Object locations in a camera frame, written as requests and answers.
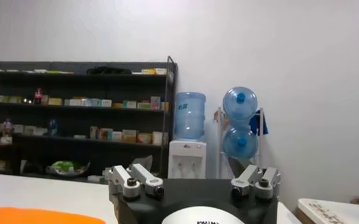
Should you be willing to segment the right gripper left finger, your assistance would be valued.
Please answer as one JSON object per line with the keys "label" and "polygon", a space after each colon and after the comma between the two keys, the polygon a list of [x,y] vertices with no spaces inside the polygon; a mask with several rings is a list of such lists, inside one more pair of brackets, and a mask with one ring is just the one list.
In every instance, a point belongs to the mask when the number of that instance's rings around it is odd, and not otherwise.
{"label": "right gripper left finger", "polygon": [[152,156],[147,156],[134,159],[128,167],[118,165],[109,168],[109,193],[133,200],[143,190],[146,195],[160,200],[164,196],[163,180],[150,173],[151,167]]}

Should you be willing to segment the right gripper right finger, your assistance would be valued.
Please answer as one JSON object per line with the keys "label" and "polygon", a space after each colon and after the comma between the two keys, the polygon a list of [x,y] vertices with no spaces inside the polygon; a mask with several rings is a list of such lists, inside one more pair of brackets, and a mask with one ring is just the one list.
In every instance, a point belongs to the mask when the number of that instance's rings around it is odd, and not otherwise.
{"label": "right gripper right finger", "polygon": [[233,198],[244,198],[251,189],[256,198],[279,197],[280,172],[275,167],[261,169],[236,158],[228,158],[228,162],[235,176],[230,182]]}

